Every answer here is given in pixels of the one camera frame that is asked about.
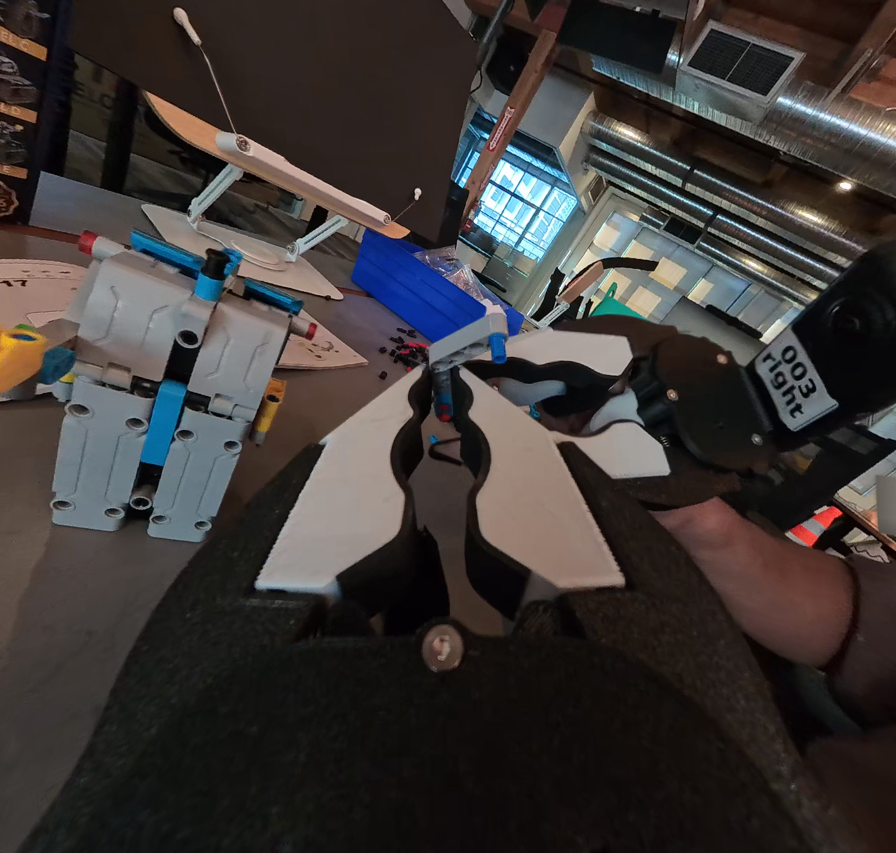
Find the clear plastic bags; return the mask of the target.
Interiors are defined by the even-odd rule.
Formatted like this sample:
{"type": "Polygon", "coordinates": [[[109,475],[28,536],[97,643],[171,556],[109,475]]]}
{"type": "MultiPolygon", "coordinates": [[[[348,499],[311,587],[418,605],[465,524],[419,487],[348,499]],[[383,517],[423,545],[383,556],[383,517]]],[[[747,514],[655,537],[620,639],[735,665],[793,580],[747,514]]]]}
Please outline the clear plastic bags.
{"type": "Polygon", "coordinates": [[[431,268],[431,270],[442,276],[454,287],[459,288],[478,302],[484,304],[499,303],[499,299],[495,298],[492,292],[487,290],[472,268],[460,260],[456,255],[454,247],[423,250],[414,255],[418,261],[431,268]]]}

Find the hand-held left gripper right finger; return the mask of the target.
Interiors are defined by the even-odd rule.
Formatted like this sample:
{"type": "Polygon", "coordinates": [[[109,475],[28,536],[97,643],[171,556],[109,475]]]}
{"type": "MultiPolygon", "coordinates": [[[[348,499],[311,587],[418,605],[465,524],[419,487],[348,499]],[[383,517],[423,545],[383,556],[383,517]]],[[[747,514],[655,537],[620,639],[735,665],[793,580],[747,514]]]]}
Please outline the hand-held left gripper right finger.
{"type": "Polygon", "coordinates": [[[561,592],[624,587],[625,579],[550,434],[466,368],[467,417],[484,473],[468,507],[484,543],[561,592]]]}

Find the white vent grille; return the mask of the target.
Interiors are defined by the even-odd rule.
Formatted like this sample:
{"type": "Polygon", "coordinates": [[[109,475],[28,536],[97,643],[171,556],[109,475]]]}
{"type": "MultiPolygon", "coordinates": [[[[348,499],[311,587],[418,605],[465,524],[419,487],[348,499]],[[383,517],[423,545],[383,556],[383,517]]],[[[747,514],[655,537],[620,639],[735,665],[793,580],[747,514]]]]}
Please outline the white vent grille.
{"type": "Polygon", "coordinates": [[[762,121],[805,52],[709,20],[678,64],[676,93],[749,123],[762,121]]]}

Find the silver ventilation duct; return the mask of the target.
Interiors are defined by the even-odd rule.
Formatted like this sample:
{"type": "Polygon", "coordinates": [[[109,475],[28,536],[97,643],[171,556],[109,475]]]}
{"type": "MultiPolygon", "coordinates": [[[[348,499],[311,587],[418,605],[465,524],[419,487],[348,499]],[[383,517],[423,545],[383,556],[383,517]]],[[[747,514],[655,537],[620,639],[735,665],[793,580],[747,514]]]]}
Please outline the silver ventilation duct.
{"type": "Polygon", "coordinates": [[[581,60],[595,106],[583,162],[605,181],[688,223],[693,242],[756,263],[810,299],[867,250],[894,242],[894,197],[738,133],[581,60]]]}

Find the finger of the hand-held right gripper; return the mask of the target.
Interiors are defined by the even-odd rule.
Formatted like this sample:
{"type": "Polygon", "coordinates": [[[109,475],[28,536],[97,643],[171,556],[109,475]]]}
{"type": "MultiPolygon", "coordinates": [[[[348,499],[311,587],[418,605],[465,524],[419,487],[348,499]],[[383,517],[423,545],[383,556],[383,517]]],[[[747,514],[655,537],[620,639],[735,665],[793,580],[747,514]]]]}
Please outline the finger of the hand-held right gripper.
{"type": "Polygon", "coordinates": [[[671,473],[662,444],[636,422],[616,421],[589,436],[550,435],[558,445],[576,446],[614,479],[666,478],[671,473]]]}
{"type": "Polygon", "coordinates": [[[605,397],[633,364],[626,338],[574,331],[521,333],[506,352],[501,364],[481,356],[479,378],[517,406],[567,396],[589,404],[605,397]]]}

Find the pile of small brick pieces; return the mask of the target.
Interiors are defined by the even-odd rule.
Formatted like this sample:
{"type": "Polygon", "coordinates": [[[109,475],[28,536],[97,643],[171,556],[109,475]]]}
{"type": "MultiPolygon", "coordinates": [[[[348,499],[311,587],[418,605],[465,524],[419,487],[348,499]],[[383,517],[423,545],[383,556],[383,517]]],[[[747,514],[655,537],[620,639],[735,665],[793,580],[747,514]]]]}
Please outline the pile of small brick pieces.
{"type": "Polygon", "coordinates": [[[377,346],[377,351],[389,370],[406,374],[420,367],[426,369],[430,362],[430,343],[417,330],[398,325],[377,346]]]}

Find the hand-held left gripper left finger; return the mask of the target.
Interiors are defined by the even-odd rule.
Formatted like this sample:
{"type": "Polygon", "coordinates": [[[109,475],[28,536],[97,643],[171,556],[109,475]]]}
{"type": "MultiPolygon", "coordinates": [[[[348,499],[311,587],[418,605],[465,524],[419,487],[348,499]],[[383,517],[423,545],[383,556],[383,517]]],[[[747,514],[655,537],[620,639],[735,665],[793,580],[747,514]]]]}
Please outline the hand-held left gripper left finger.
{"type": "Polygon", "coordinates": [[[427,379],[426,369],[413,369],[322,439],[257,591],[345,594],[348,569],[397,538],[406,493],[392,447],[416,414],[414,385],[427,379]]]}

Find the grey angled beam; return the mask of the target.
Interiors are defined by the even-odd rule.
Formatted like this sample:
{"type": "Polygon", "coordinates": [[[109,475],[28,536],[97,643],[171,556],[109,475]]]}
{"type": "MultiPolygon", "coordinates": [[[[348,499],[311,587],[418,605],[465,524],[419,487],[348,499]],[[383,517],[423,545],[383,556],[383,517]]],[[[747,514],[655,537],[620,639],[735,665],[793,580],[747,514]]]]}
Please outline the grey angled beam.
{"type": "Polygon", "coordinates": [[[431,344],[428,349],[431,376],[445,374],[483,354],[490,354],[495,364],[504,364],[508,337],[504,310],[500,305],[488,304],[482,317],[431,344]]]}

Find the wooden post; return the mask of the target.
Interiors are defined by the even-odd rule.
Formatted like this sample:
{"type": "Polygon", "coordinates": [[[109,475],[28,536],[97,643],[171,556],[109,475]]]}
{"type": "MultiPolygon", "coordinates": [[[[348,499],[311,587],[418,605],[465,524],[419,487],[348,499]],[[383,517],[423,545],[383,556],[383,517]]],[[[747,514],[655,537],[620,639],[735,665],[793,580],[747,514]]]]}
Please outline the wooden post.
{"type": "Polygon", "coordinates": [[[462,223],[470,206],[478,205],[498,161],[531,105],[545,74],[550,69],[554,61],[556,40],[557,32],[555,30],[544,28],[540,31],[521,75],[509,94],[504,109],[497,118],[497,123],[470,172],[465,185],[468,195],[462,223]]]}

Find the white instruction sheet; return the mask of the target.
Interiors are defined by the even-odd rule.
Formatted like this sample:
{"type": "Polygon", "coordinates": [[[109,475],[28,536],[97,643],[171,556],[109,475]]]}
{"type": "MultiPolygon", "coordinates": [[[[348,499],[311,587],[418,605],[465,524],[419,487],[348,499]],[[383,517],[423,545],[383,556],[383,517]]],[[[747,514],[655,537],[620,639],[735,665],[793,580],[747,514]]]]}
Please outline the white instruction sheet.
{"type": "Polygon", "coordinates": [[[18,325],[36,332],[62,319],[87,274],[83,267],[57,261],[3,259],[1,262],[1,328],[18,325]]]}

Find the dark blue robot kit box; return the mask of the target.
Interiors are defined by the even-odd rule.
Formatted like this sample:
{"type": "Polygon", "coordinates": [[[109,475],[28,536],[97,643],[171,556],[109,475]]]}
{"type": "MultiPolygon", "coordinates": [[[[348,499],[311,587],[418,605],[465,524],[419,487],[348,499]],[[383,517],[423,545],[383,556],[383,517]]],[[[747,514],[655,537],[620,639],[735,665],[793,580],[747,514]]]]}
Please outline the dark blue robot kit box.
{"type": "Polygon", "coordinates": [[[71,0],[1,0],[1,221],[24,226],[56,125],[71,0]]]}

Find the person's brown clothing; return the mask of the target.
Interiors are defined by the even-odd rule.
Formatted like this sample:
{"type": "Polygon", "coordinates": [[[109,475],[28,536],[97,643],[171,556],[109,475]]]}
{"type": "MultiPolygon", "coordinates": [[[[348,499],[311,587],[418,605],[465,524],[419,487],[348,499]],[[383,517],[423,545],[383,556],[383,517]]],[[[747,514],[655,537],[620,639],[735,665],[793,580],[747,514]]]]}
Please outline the person's brown clothing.
{"type": "Polygon", "coordinates": [[[808,759],[867,851],[895,850],[895,566],[849,563],[853,612],[823,667],[834,700],[860,726],[809,747],[808,759]]]}

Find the teal tote bag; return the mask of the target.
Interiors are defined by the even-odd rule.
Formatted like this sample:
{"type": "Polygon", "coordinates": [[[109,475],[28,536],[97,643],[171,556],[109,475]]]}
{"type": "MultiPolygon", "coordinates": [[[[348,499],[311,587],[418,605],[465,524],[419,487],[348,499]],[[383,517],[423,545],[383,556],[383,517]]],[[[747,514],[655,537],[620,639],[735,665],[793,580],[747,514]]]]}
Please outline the teal tote bag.
{"type": "Polygon", "coordinates": [[[613,282],[600,301],[588,312],[588,317],[626,317],[643,320],[644,318],[638,312],[622,304],[616,298],[617,290],[618,284],[613,282]]]}

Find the blue plastic bin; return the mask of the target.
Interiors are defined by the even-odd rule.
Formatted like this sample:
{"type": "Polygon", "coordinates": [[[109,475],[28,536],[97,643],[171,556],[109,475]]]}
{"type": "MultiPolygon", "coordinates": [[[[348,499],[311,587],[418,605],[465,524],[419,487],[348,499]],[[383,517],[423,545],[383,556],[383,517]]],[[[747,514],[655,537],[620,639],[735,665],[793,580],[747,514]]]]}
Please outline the blue plastic bin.
{"type": "MultiPolygon", "coordinates": [[[[405,239],[392,239],[366,230],[352,280],[431,342],[445,338],[476,321],[487,304],[480,303],[415,258],[423,251],[405,239]]],[[[499,299],[511,335],[520,332],[523,315],[499,299]]]]}

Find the orange traffic cone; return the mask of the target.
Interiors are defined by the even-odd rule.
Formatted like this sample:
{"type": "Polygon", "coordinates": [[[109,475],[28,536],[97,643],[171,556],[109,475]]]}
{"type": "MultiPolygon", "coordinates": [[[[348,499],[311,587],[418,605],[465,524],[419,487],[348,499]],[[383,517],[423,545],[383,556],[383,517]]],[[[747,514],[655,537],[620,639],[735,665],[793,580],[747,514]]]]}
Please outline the orange traffic cone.
{"type": "Polygon", "coordinates": [[[823,533],[842,515],[842,511],[836,506],[824,507],[788,530],[786,536],[800,545],[815,547],[823,533]]]}

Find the black board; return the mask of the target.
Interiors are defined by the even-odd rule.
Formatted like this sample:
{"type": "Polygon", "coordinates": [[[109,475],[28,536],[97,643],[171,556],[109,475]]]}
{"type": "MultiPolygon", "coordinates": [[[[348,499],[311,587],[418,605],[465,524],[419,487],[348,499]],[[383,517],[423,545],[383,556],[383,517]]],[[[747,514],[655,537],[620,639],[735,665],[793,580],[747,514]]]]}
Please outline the black board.
{"type": "Polygon", "coordinates": [[[442,0],[73,0],[69,42],[147,94],[236,131],[433,241],[476,42],[442,0]]]}

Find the white folding stand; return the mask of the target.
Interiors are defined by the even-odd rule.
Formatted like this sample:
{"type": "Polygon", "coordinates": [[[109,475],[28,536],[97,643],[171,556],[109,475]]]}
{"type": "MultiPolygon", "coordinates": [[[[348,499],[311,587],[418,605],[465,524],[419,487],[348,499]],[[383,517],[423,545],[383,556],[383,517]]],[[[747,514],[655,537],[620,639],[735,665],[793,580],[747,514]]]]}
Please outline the white folding stand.
{"type": "Polygon", "coordinates": [[[283,156],[237,133],[229,108],[225,107],[224,111],[230,130],[218,130],[160,97],[149,93],[144,97],[168,130],[185,143],[223,162],[218,175],[190,202],[185,216],[178,219],[151,216],[152,223],[163,233],[174,231],[176,242],[203,240],[234,250],[242,258],[238,275],[244,282],[256,280],[300,294],[340,299],[340,291],[308,262],[307,253],[347,224],[356,224],[393,240],[409,235],[409,229],[384,209],[336,189],[297,168],[283,156]],[[324,207],[330,218],[318,229],[305,233],[285,247],[213,227],[206,221],[210,208],[245,175],[252,175],[324,207]]]}

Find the grey blue brick robot model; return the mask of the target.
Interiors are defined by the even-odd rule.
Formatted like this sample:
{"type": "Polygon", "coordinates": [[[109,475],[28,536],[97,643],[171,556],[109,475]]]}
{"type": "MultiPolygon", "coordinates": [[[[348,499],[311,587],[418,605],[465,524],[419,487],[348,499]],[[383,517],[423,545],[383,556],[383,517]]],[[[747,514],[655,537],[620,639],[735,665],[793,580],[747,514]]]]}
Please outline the grey blue brick robot model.
{"type": "Polygon", "coordinates": [[[200,543],[247,441],[263,444],[284,397],[303,302],[238,276],[243,255],[203,255],[133,231],[85,232],[92,264],[62,318],[2,328],[2,394],[48,386],[64,404],[52,522],[112,532],[133,512],[150,536],[200,543]]]}

